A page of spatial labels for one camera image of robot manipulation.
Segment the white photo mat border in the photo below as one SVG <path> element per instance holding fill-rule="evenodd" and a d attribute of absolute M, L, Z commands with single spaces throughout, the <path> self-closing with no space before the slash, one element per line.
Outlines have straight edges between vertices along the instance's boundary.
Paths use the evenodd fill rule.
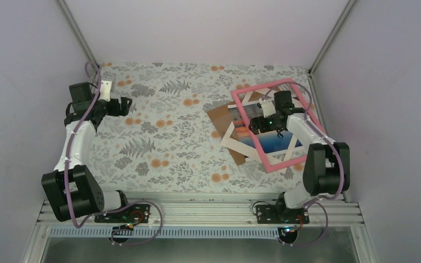
<path fill-rule="evenodd" d="M 243 107 L 246 109 L 248 117 L 255 114 L 261 115 L 261 109 L 256 107 L 259 99 L 268 91 L 267 88 L 246 93 L 241 99 Z M 234 161 L 240 165 L 249 161 L 260 162 L 259 155 L 254 147 L 254 143 L 244 126 L 238 108 L 234 102 L 221 106 L 217 111 L 221 113 L 212 117 L 215 127 L 222 134 L 221 145 L 228 148 Z M 279 138 L 275 131 L 258 134 L 258 140 L 272 165 L 291 161 L 302 154 L 303 147 L 300 141 L 288 131 L 284 131 L 283 138 Z"/>

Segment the sunset landscape photo print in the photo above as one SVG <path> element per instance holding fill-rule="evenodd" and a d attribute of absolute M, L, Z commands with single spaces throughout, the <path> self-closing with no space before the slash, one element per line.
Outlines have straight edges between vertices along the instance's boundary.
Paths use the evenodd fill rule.
<path fill-rule="evenodd" d="M 232 106 L 228 106 L 228 108 L 232 108 L 230 110 L 230 114 L 233 117 L 233 123 L 235 126 L 235 131 L 239 138 L 239 141 L 243 142 L 244 144 L 254 147 L 253 140 L 249 135 L 248 129 L 244 126 L 243 120 L 241 115 L 236 106 L 235 109 Z M 261 108 L 257 106 L 257 103 L 249 102 L 247 104 L 243 104 L 243 108 L 248 116 L 249 119 L 253 117 L 263 116 Z M 257 138 L 261 143 L 261 146 L 265 153 L 273 153 L 275 151 L 281 151 L 282 149 L 288 149 L 288 147 L 293 145 L 292 142 L 292 133 L 288 131 L 283 131 L 281 133 L 283 135 L 282 138 L 277 136 L 275 131 L 267 132 L 267 133 L 259 133 Z"/>

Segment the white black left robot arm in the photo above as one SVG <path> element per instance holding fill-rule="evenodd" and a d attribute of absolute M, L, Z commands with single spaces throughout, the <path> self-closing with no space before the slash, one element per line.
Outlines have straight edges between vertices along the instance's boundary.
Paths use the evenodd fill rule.
<path fill-rule="evenodd" d="M 101 81 L 100 91 L 92 93 L 94 84 L 83 82 L 69 86 L 72 101 L 65 111 L 66 139 L 60 159 L 41 183 L 58 221 L 109 211 L 118 222 L 130 216 L 130 206 L 121 190 L 104 191 L 89 170 L 92 141 L 106 116 L 126 116 L 130 98 L 111 98 L 112 81 Z"/>

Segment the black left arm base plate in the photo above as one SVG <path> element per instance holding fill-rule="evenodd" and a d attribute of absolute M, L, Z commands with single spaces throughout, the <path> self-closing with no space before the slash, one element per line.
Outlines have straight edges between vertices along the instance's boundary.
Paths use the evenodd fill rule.
<path fill-rule="evenodd" d="M 94 221 L 96 223 L 112 223 L 112 224 L 140 224 L 148 223 L 150 214 L 150 204 L 136 204 L 126 210 L 106 215 L 98 215 Z"/>

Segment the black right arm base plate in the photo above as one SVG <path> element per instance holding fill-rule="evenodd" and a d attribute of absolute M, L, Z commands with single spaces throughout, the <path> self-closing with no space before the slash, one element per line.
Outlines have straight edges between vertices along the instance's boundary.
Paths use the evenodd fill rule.
<path fill-rule="evenodd" d="M 309 224 L 308 212 L 303 208 L 278 208 L 275 205 L 257 204 L 255 214 L 259 224 Z"/>

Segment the brown cardboard backing board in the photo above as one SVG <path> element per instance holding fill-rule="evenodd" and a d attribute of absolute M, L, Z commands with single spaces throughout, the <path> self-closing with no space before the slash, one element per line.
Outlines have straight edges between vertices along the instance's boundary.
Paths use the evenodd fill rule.
<path fill-rule="evenodd" d="M 245 103 L 256 102 L 257 99 L 260 99 L 262 97 L 263 97 L 263 94 L 259 92 L 253 92 L 253 93 L 247 93 L 246 96 L 240 100 L 242 101 L 244 100 Z M 221 105 L 212 110 L 209 110 L 206 113 L 216 129 L 218 137 L 220 137 L 222 141 L 224 141 L 225 134 L 227 134 L 227 132 L 230 132 L 227 136 L 228 138 L 225 139 L 224 142 L 231 142 L 230 146 L 235 146 L 237 144 L 236 141 L 238 141 L 238 143 L 241 141 L 239 141 L 239 138 L 237 136 L 235 129 L 229 130 L 230 124 L 233 123 L 233 117 L 230 114 L 230 110 L 232 108 L 228 108 L 228 106 L 232 106 L 232 108 L 235 109 L 235 107 L 233 107 L 235 106 L 234 102 L 230 102 L 226 105 Z M 231 148 L 227 148 L 227 149 L 229 150 L 229 153 L 231 157 L 233 158 L 233 160 L 235 161 L 236 165 L 241 165 L 243 163 L 253 161 L 250 157 L 247 157 L 240 152 L 234 151 Z M 282 157 L 284 157 L 286 152 L 287 152 L 287 149 L 282 149 L 281 151 L 275 151 L 273 153 L 267 153 L 267 154 L 276 158 L 276 156 L 278 155 L 281 155 Z"/>

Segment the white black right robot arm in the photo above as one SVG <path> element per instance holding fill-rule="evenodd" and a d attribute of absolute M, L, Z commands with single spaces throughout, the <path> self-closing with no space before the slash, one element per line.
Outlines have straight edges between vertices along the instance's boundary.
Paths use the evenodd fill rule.
<path fill-rule="evenodd" d="M 313 202 L 335 199 L 349 189 L 349 145 L 333 140 L 315 125 L 305 109 L 295 106 L 290 91 L 275 92 L 273 100 L 260 99 L 257 106 L 262 114 L 249 123 L 254 135 L 276 131 L 281 136 L 282 131 L 289 131 L 307 149 L 303 185 L 279 195 L 275 203 L 278 221 L 288 223 Z"/>

